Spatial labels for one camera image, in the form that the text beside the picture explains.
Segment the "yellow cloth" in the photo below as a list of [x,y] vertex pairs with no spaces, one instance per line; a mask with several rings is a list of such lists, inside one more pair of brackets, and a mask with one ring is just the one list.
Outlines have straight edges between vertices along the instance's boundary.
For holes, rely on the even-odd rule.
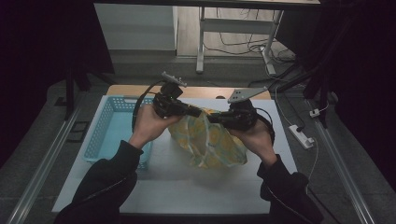
[[206,115],[215,110],[202,109],[199,118],[185,116],[168,128],[178,144],[191,153],[191,165],[214,168],[245,164],[248,149],[222,125],[209,122]]

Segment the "person's right hand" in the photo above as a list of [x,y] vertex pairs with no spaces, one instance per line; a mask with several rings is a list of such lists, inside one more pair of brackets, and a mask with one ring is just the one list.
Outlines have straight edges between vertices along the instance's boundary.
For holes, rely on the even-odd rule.
[[276,162],[277,158],[268,127],[261,120],[257,120],[256,125],[247,131],[228,129],[228,132],[239,138],[247,149],[258,155],[267,168]]

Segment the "person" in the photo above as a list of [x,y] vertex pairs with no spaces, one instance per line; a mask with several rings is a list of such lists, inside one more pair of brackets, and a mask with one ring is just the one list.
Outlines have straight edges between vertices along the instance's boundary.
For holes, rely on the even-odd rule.
[[[162,119],[153,105],[143,105],[137,115],[134,133],[129,141],[120,141],[116,155],[96,162],[82,179],[72,202],[55,218],[56,224],[120,223],[120,206],[136,184],[136,169],[142,148],[159,137],[182,117]],[[308,179],[290,174],[273,149],[268,127],[257,121],[254,127],[241,132],[229,130],[262,160],[257,175],[263,179],[260,196],[271,202],[270,217],[276,223],[319,223],[322,214],[306,195]]]

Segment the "sleeve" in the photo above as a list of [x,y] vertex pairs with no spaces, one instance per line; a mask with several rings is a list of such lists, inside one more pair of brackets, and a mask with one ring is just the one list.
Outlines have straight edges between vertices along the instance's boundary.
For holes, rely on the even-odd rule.
[[268,170],[261,164],[257,175],[263,179],[261,197],[271,202],[270,217],[277,223],[320,223],[323,215],[305,193],[308,178],[292,175],[279,155]]
[[85,174],[72,203],[58,214],[55,223],[118,223],[119,208],[136,184],[142,153],[121,141],[111,160],[97,161]]

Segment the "blue basket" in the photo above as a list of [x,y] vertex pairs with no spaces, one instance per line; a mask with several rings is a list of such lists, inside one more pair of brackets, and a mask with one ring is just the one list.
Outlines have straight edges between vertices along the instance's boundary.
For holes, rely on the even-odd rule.
[[[82,145],[85,161],[94,163],[100,159],[111,159],[119,148],[120,140],[128,141],[132,133],[135,102],[136,98],[103,96]],[[142,105],[151,103],[152,98],[145,98]],[[151,148],[152,142],[143,146],[138,171],[149,168]]]

